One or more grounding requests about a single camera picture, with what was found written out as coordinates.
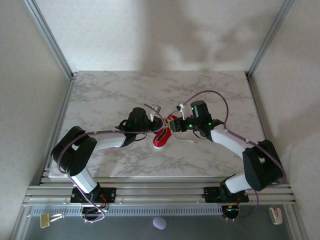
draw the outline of black bracket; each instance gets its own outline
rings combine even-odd
[[[269,140],[258,143],[281,165],[277,151]],[[261,191],[283,177],[281,169],[257,147],[246,148],[242,153],[245,179],[252,189]]]
[[[185,132],[187,130],[198,131],[202,137],[212,142],[211,130],[223,124],[223,122],[218,119],[212,119],[207,104],[203,100],[194,101],[190,106],[192,117],[187,117],[186,119],[179,117],[170,121],[170,129],[173,132]]]
[[[230,196],[226,196],[224,199],[221,198],[220,187],[218,186],[208,186],[204,187],[204,194],[202,197],[205,199],[207,204],[212,203],[248,203],[249,197],[246,191],[239,191]]]
[[[74,126],[62,138],[62,140],[54,147],[51,152],[52,159],[57,163],[58,158],[63,149],[74,139],[84,134],[79,126]],[[91,136],[84,136],[77,140],[74,145],[78,146],[77,150],[70,146],[63,154],[60,162],[60,167],[66,171],[71,177],[76,176],[85,169],[88,160],[96,147],[97,141]]]
[[[91,201],[93,201],[95,204],[105,204],[104,199],[101,197],[101,195],[103,195],[103,197],[105,198],[108,204],[114,204],[116,199],[116,193],[117,193],[117,189],[114,187],[101,187],[99,189],[98,194],[96,195],[87,194],[87,197]],[[79,189],[75,187],[72,190],[70,203],[71,204],[87,204],[88,201],[82,196]]]

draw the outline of red sneaker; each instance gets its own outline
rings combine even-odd
[[[171,114],[170,116],[168,116],[164,121],[166,124],[169,123],[168,119],[177,119],[177,117],[173,114]],[[167,141],[169,140],[169,138],[171,137],[172,133],[170,128],[163,128],[161,130],[159,130],[157,132],[157,134],[155,135],[154,139],[153,139],[153,146],[156,149],[161,149],[164,147],[164,145],[167,143]]]

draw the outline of white platform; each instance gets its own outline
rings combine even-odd
[[[80,71],[75,81],[60,139],[73,126],[86,131],[113,129],[134,107],[160,105],[166,117],[176,106],[203,90],[225,96],[230,108],[228,127],[254,141],[263,140],[254,102],[243,71]],[[213,119],[225,119],[219,96],[205,93]],[[243,171],[242,160],[221,145],[177,133],[162,149],[154,134],[127,147],[94,152],[87,168],[94,177],[225,177]],[[49,177],[62,177],[52,163]]]

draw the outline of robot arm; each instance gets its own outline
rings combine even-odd
[[[281,169],[258,147],[229,134],[222,121],[212,119],[203,100],[191,103],[191,110],[192,117],[180,117],[169,123],[173,132],[199,131],[202,137],[223,145],[243,159],[244,172],[234,174],[220,183],[219,201],[227,202],[228,197],[249,189],[261,191],[283,177]],[[258,145],[281,164],[271,141],[264,140]]]
[[[212,119],[204,101],[195,101],[191,104],[193,116],[183,119],[177,118],[169,122],[173,132],[185,132],[187,130],[199,131],[201,136],[208,140],[221,144],[243,159],[244,173],[234,174],[220,183],[218,189],[219,200],[217,202],[229,202],[230,197],[248,189],[261,191],[265,187],[279,180],[283,174],[279,167],[256,146],[241,141],[235,136],[227,133],[223,128],[223,122]],[[136,107],[130,113],[127,120],[121,122],[117,127],[124,133],[102,133],[97,135],[86,135],[77,140],[69,147],[61,158],[60,167],[70,175],[74,182],[92,201],[99,201],[102,192],[100,185],[91,176],[86,168],[87,162],[93,151],[106,148],[119,148],[131,144],[135,139],[135,133],[125,132],[146,132],[160,128],[161,121],[151,122],[143,108]],[[73,127],[52,150],[53,160],[58,161],[62,150],[78,136],[85,133],[79,126]],[[279,163],[279,157],[269,140],[258,143],[260,147],[271,154]]]

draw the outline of purple cable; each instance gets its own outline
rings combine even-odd
[[[280,183],[276,183],[276,184],[272,184],[271,186],[275,187],[275,186],[279,186],[281,184],[284,184],[286,183],[287,181],[287,174],[285,172],[285,169],[282,167],[282,165],[270,154],[268,153],[265,149],[263,149],[261,146],[259,146],[258,144],[256,144],[255,142],[253,141],[250,141],[243,137],[243,136],[240,136],[238,135],[237,133],[229,130],[227,128],[227,120],[228,120],[228,117],[229,117],[229,106],[228,106],[228,103],[227,103],[227,100],[225,99],[224,96],[221,95],[221,93],[217,92],[217,91],[214,91],[214,90],[204,90],[204,91],[200,91],[198,93],[196,93],[195,95],[193,95],[192,97],[190,97],[187,101],[185,101],[183,103],[183,105],[186,105],[188,102],[190,102],[192,99],[194,99],[196,96],[200,95],[200,94],[204,94],[204,93],[214,93],[214,94],[217,94],[220,96],[220,98],[223,100],[224,104],[225,104],[225,108],[226,108],[226,114],[225,114],[225,119],[224,119],[224,122],[223,122],[223,128],[227,131],[227,133],[235,136],[236,138],[242,140],[242,141],[245,141],[245,142],[248,142],[249,144],[257,147],[260,151],[262,151],[265,155],[267,155],[273,162],[274,164],[277,165],[278,168],[280,168],[281,172],[282,172],[282,179],[281,179],[281,182]],[[238,220],[242,220],[242,219],[245,219],[249,216],[251,216],[252,214],[254,214],[256,212],[256,210],[258,209],[259,207],[259,196],[258,196],[258,193],[256,190],[253,190],[255,195],[256,195],[256,205],[255,205],[255,208],[253,209],[253,211],[251,211],[250,213],[248,213],[247,215],[245,216],[242,216],[242,217],[239,217],[239,218],[236,218],[236,219],[233,219],[232,221],[238,221]]]
[[[156,112],[159,117],[161,118],[161,121],[162,121],[162,126],[157,129],[157,130],[154,130],[154,131],[120,131],[120,130],[101,130],[101,131],[97,131],[97,132],[94,132],[94,131],[91,131],[91,132],[85,132],[81,135],[79,135],[78,137],[76,137],[75,139],[73,139],[71,142],[69,142],[65,148],[61,151],[57,161],[56,161],[56,164],[57,164],[57,169],[60,173],[62,174],[66,174],[65,171],[61,170],[61,159],[62,159],[62,156],[65,154],[65,152],[67,151],[68,148],[70,148],[76,141],[78,141],[79,139],[83,138],[84,136],[88,136],[88,135],[97,135],[97,134],[106,134],[106,133],[121,133],[121,134],[148,134],[148,133],[155,133],[155,132],[158,132],[160,131],[161,129],[163,129],[165,127],[165,120],[164,118],[160,115],[160,113],[153,109],[151,106],[147,105],[147,104],[144,104],[146,107],[150,108],[151,110],[153,110],[154,112]],[[93,205],[93,208],[90,208],[84,215],[84,220],[85,221],[88,221],[90,223],[95,223],[95,222],[98,222],[98,221],[101,221],[103,220],[106,215],[104,213],[104,211],[98,207],[94,202],[92,202],[86,195],[86,193],[77,185],[77,183],[71,178],[71,176],[67,173],[67,177],[70,179],[70,181],[73,183],[73,185],[79,190],[79,192],[82,194],[82,196],[84,197],[85,200],[87,200],[88,203],[90,203],[91,205]],[[92,210],[94,209],[98,209],[98,211],[102,214],[102,217],[101,218],[98,218],[98,219],[95,219],[95,220],[87,220],[87,214],[89,212],[91,212]]]
[[[225,119],[224,119],[224,122],[223,122],[223,127],[225,130],[227,130],[227,132],[233,136],[235,136],[236,138],[242,140],[242,141],[245,141],[247,142],[247,139],[243,136],[240,136],[238,135],[237,133],[229,130],[227,128],[227,120],[228,120],[228,117],[229,117],[229,105],[227,103],[227,100],[225,99],[224,96],[221,95],[221,93],[217,92],[217,91],[214,91],[214,90],[204,90],[204,91],[200,91],[198,93],[196,93],[195,95],[193,95],[192,97],[190,97],[187,101],[185,101],[183,103],[183,105],[186,105],[188,102],[190,102],[192,99],[194,99],[196,96],[200,95],[200,94],[204,94],[204,93],[214,93],[214,94],[217,94],[220,96],[220,98],[224,101],[224,104],[225,104],[225,108],[226,108],[226,114],[225,114]],[[256,144],[255,142],[253,141],[248,141],[249,144],[257,147],[260,151],[262,151],[265,155],[267,155],[273,162],[275,165],[277,165],[278,168],[280,168],[281,172],[282,172],[282,180],[281,180],[281,183],[277,183],[277,184],[273,184],[272,186],[278,186],[280,184],[285,184],[286,181],[287,181],[287,174],[285,172],[285,169],[281,166],[281,164],[270,154],[268,153],[265,149],[263,149],[261,146],[259,146],[258,144]]]
[[[244,215],[244,216],[241,216],[241,217],[237,217],[237,218],[233,218],[233,219],[227,218],[227,221],[234,222],[234,221],[243,220],[243,219],[246,219],[246,218],[250,217],[251,215],[253,215],[257,211],[257,209],[259,207],[259,196],[258,196],[258,193],[257,193],[256,190],[253,189],[253,191],[254,191],[255,196],[256,196],[256,205],[255,205],[254,209],[251,212],[249,212],[247,215]]]

